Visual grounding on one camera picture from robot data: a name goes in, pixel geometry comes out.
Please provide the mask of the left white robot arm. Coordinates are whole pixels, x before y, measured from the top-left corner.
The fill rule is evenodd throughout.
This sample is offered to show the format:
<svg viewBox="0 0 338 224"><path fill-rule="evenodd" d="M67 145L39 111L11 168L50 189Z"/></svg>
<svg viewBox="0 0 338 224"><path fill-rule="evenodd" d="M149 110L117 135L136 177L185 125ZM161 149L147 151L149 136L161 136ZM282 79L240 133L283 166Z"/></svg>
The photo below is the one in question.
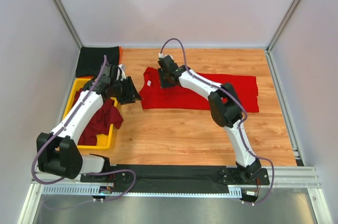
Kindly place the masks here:
<svg viewBox="0 0 338 224"><path fill-rule="evenodd" d="M32 175L39 170L62 180L74 179L79 174L102 173L108 159L99 155L82 155L78 141L94 114L114 98L120 104L141 100L122 64L104 64L99 74L84 84L78 100L61 123L49 133L37 137Z"/></svg>

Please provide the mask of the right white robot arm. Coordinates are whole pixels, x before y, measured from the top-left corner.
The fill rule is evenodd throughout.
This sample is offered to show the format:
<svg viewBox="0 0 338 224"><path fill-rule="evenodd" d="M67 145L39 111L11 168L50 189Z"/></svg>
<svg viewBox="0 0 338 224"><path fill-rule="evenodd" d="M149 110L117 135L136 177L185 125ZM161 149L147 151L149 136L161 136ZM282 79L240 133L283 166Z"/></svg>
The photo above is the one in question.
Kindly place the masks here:
<svg viewBox="0 0 338 224"><path fill-rule="evenodd" d="M247 113L233 85L211 81L185 65L179 67L170 55L160 53L158 64L162 87L180 86L208 101L213 121L225 130L233 146L238 169L248 178L256 175L261 163L245 132L242 120L247 118Z"/></svg>

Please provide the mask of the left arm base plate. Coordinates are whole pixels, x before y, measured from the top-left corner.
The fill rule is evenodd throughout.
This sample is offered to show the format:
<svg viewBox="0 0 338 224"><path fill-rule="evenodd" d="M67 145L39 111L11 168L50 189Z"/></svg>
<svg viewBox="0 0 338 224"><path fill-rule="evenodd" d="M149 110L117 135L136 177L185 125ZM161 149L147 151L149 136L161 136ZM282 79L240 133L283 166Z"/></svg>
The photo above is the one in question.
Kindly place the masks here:
<svg viewBox="0 0 338 224"><path fill-rule="evenodd" d="M127 164L119 164L110 167L104 167L103 173L118 171L114 174L108 175L89 175L81 174L80 181L87 183L131 183L134 179L134 175L130 171L121 171L129 169Z"/></svg>

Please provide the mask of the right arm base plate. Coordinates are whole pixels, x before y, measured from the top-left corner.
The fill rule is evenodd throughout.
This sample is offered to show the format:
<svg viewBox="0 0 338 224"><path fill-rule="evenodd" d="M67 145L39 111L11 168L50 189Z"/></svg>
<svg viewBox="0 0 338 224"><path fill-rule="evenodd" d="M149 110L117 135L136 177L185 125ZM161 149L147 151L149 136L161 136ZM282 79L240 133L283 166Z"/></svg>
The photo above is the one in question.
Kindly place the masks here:
<svg viewBox="0 0 338 224"><path fill-rule="evenodd" d="M236 167L221 167L217 174L225 185L270 185L267 169L263 168L251 178Z"/></svg>

